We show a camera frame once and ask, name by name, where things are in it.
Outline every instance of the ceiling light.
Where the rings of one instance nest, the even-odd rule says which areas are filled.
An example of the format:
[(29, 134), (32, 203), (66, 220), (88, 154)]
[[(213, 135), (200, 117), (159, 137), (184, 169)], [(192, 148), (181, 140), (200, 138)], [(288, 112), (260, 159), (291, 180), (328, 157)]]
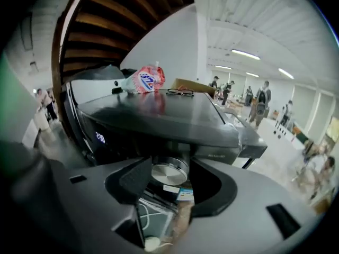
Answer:
[(251, 74), (250, 72), (247, 72), (246, 74), (254, 76), (254, 77), (258, 77), (258, 78), (260, 77), (258, 74)]
[(283, 70), (283, 69), (278, 69), (279, 70), (279, 72), (281, 72), (282, 74), (285, 74), (287, 77), (290, 77), (291, 79), (294, 79), (294, 77), (291, 75), (291, 74), (289, 74), (287, 71), (285, 71), (285, 70)]
[(245, 53), (245, 52), (241, 52), (241, 51), (238, 51), (238, 50), (232, 50), (231, 52), (233, 53), (237, 53), (239, 55), (243, 55), (243, 56), (247, 56), (247, 57), (250, 57), (250, 58), (253, 58), (253, 59), (256, 59), (256, 60), (260, 60), (260, 57), (257, 57), (255, 55), (252, 55), (250, 53)]
[(219, 65), (215, 65), (215, 67), (217, 67), (217, 68), (223, 68), (223, 69), (228, 69), (228, 70), (232, 70), (232, 68), (230, 68), (230, 67), (224, 67), (224, 66), (219, 66)]

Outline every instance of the person in black clothes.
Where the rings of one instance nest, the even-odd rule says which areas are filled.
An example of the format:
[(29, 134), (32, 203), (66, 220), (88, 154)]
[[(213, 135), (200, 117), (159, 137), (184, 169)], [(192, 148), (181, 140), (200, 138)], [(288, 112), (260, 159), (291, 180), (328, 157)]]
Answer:
[(231, 81), (231, 83), (228, 83), (226, 85), (226, 88), (224, 89), (224, 91), (222, 92), (224, 99), (222, 100), (221, 105), (225, 105), (227, 97), (228, 97), (228, 93), (230, 93), (232, 85), (234, 85), (234, 81)]
[(218, 88), (218, 84), (217, 84), (218, 80), (219, 80), (219, 77), (218, 76), (214, 76), (214, 80), (213, 80), (213, 82), (209, 86), (217, 89)]

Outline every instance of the eyeglasses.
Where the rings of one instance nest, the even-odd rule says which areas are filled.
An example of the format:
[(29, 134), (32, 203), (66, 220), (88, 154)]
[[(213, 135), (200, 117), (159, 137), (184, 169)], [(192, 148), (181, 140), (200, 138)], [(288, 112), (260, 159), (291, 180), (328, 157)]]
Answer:
[(183, 96), (194, 96), (194, 91), (190, 89), (179, 90), (176, 88), (170, 88), (167, 90), (166, 95), (183, 95)]

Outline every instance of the snack bag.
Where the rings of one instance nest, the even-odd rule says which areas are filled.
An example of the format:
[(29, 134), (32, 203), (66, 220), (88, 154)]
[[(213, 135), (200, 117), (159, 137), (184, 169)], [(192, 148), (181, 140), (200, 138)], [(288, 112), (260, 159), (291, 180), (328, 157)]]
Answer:
[(128, 93), (139, 94), (153, 92), (163, 86), (164, 71), (157, 66), (143, 66), (121, 83), (121, 88)]

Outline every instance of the wooden staircase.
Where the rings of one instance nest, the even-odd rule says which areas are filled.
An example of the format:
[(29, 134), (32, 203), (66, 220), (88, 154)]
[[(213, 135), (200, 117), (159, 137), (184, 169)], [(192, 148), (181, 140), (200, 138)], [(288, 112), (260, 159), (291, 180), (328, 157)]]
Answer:
[(84, 69), (119, 66), (159, 22), (194, 0), (81, 0), (60, 54), (61, 84)]

